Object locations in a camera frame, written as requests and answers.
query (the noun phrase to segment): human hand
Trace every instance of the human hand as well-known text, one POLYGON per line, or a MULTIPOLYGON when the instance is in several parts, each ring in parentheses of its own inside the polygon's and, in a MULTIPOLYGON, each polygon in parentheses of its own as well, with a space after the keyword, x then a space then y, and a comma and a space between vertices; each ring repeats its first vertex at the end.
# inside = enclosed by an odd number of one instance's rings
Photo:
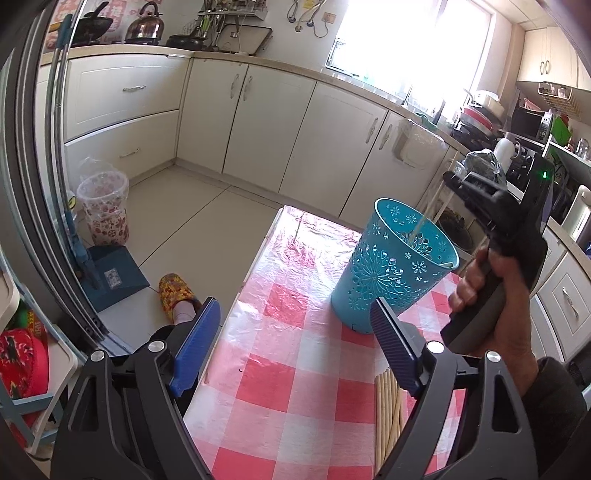
POLYGON ((492 271, 503 279, 505 308, 495 330, 473 355, 483 356, 487 350, 501 354, 519 394, 523 396, 538 375, 538 365, 531 351, 530 291, 525 285, 515 258, 503 257, 483 247, 467 267, 456 291, 449 296, 449 306, 461 312, 473 305, 478 291, 484 286, 485 276, 480 266, 488 259, 492 271))

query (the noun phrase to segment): frying pan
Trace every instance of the frying pan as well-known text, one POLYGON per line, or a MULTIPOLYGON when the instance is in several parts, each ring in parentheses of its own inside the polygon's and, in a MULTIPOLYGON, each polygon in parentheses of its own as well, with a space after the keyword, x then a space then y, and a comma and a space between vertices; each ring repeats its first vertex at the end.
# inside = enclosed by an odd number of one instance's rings
POLYGON ((99 13, 107 6, 109 2, 102 2, 95 11, 88 12, 78 22, 74 32, 73 44, 88 43, 90 40, 101 38, 113 23, 109 17, 99 17, 99 13))

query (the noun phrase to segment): drawer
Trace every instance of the drawer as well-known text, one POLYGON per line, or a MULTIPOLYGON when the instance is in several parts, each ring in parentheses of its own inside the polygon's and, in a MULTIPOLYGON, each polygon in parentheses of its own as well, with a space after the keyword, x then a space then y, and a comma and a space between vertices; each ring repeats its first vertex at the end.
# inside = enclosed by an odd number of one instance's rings
POLYGON ((556 237, 548 227, 546 227, 542 235, 548 244, 548 252, 546 253, 544 265, 542 266, 540 279, 538 280, 537 285, 534 287, 532 291, 533 293, 537 292, 544 282, 548 280, 548 277, 554 271, 566 253, 566 247, 564 244, 558 240, 558 237, 556 237))
POLYGON ((567 254, 542 285, 538 296, 568 361, 591 338, 591 281, 577 261, 567 254))
POLYGON ((80 184, 86 158, 105 160, 136 177, 175 157, 178 110, 157 113, 92 132, 66 144, 66 165, 72 190, 80 184))
POLYGON ((530 300, 530 315, 532 321, 531 346, 535 357, 539 358, 538 353, 543 350, 543 355, 564 362, 564 355, 554 327, 552 327, 548 314, 537 295, 530 300))
POLYGON ((70 60, 66 141, 132 118, 178 110, 189 59, 104 55, 70 60))

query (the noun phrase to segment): wooden chopsticks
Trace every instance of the wooden chopsticks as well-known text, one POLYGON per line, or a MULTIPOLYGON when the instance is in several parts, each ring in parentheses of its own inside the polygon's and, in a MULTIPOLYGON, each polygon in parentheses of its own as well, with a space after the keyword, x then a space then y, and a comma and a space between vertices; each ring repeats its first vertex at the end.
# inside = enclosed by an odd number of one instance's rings
POLYGON ((378 473, 404 428, 402 402, 406 395, 389 368, 375 378, 375 392, 375 473, 378 473))

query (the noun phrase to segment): kitchen countertop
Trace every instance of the kitchen countertop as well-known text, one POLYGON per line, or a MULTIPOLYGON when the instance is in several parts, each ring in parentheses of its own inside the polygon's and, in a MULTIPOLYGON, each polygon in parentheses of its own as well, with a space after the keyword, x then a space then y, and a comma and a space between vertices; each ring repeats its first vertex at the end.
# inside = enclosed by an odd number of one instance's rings
MULTIPOLYGON (((391 95, 372 87, 369 84, 364 86, 353 85, 344 80, 340 80, 331 75, 317 72, 315 70, 305 69, 289 63, 283 63, 281 61, 262 59, 260 57, 251 57, 247 55, 236 55, 230 53, 216 53, 208 51, 190 51, 180 50, 179 48, 168 48, 168 47, 154 47, 148 45, 95 45, 89 47, 76 47, 69 51, 68 59, 79 59, 82 57, 91 57, 95 55, 113 55, 113 54, 152 54, 152 55, 174 55, 179 57, 195 58, 195 59, 211 59, 211 60, 225 60, 235 61, 240 63, 248 63, 251 65, 259 65, 270 69, 282 70, 288 73, 294 73, 296 75, 302 75, 304 77, 317 80, 318 82, 327 83, 334 87, 346 90, 349 93, 360 96, 369 100, 370 102, 377 103, 393 112, 413 120, 414 122, 421 124, 421 119, 414 113, 406 110, 404 107, 397 105, 388 97, 391 95)), ((51 63, 53 59, 53 52, 45 53, 41 56, 41 65, 47 65, 51 63)), ((455 148, 462 155, 466 155, 469 150, 464 147, 460 142, 454 140, 446 133, 437 130, 437 135, 442 137, 446 144, 455 148)))

